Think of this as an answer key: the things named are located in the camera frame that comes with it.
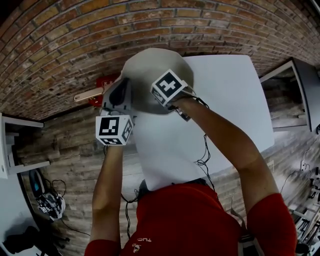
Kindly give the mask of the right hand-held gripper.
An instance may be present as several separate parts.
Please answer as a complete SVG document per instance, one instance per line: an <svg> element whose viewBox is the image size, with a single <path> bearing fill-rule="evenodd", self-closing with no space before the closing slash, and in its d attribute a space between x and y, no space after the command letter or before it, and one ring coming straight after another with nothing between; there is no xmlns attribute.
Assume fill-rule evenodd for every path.
<svg viewBox="0 0 320 256"><path fill-rule="evenodd" d="M171 69L152 83L150 93L163 107L167 107L177 97L196 96L192 87L181 80Z"/></svg>

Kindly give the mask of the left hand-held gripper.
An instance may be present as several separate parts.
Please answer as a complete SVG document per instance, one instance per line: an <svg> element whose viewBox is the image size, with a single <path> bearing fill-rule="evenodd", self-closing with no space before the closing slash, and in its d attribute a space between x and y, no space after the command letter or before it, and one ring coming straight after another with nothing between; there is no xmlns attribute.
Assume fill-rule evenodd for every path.
<svg viewBox="0 0 320 256"><path fill-rule="evenodd" d="M95 119L95 137L105 146L125 146L134 128L132 82L115 81L103 95L100 115Z"/></svg>

